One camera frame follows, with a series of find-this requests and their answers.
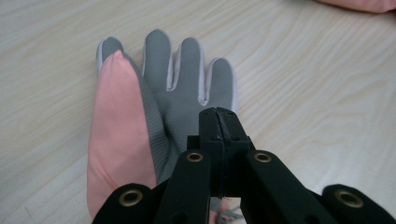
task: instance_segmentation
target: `pink fabric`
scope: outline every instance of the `pink fabric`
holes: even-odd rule
[[[374,13],[396,9],[396,0],[318,0],[321,3]]]
[[[92,217],[122,185],[156,186],[137,74],[120,51],[106,59],[99,73],[87,172],[87,202]]]

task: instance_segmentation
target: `wooden table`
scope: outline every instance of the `wooden table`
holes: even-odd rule
[[[2,1],[0,222],[90,223],[95,52],[109,35],[142,62],[161,28],[226,57],[239,118],[309,189],[360,189],[396,217],[396,14],[313,1]]]

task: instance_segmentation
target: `black metal bracket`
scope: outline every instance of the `black metal bracket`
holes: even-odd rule
[[[256,150],[223,108],[200,113],[199,135],[188,137],[167,181],[116,189],[93,223],[203,224],[210,197],[240,197],[247,223],[396,223],[356,189],[333,185],[321,196],[306,189],[275,154]]]

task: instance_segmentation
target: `finger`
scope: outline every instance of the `finger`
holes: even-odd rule
[[[105,60],[117,50],[123,52],[122,44],[117,38],[110,36],[107,39],[102,40],[96,50],[96,67],[98,73],[100,72]]]
[[[123,55],[129,60],[132,68],[138,74],[139,70],[137,69],[134,60],[126,53]],[[163,170],[169,155],[169,143],[165,135],[161,111],[156,104],[155,97],[153,92],[151,92],[151,88],[147,81],[140,75],[136,76],[139,82],[141,97],[143,100],[143,107],[148,127],[149,144],[151,148],[152,159],[154,160],[155,174],[157,176],[157,180],[163,180]]]
[[[210,106],[219,106],[237,112],[236,83],[233,69],[227,60],[217,58],[208,68],[205,82],[205,100]]]
[[[188,101],[197,101],[198,84],[204,83],[204,75],[204,55],[198,41],[194,38],[183,40],[175,64],[175,92]]]
[[[120,50],[100,70],[88,148],[87,200],[92,217],[117,187],[156,186],[137,74]]]
[[[172,83],[171,43],[166,33],[161,30],[154,30],[146,37],[143,76],[152,91],[165,91],[167,83]]]

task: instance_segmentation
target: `screw hole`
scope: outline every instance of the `screw hole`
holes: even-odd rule
[[[187,160],[192,162],[201,161],[203,158],[204,156],[201,153],[197,153],[197,152],[192,152],[189,155],[187,155]]]
[[[134,206],[143,199],[143,193],[138,189],[130,189],[121,194],[119,203],[124,207]]]
[[[256,159],[256,161],[260,161],[260,162],[270,162],[272,160],[272,158],[265,154],[265,153],[256,153],[256,155],[254,155],[254,159]]]
[[[335,194],[335,198],[337,198],[338,201],[349,207],[353,207],[353,208],[363,207],[363,200],[347,190],[339,189],[334,194]]]

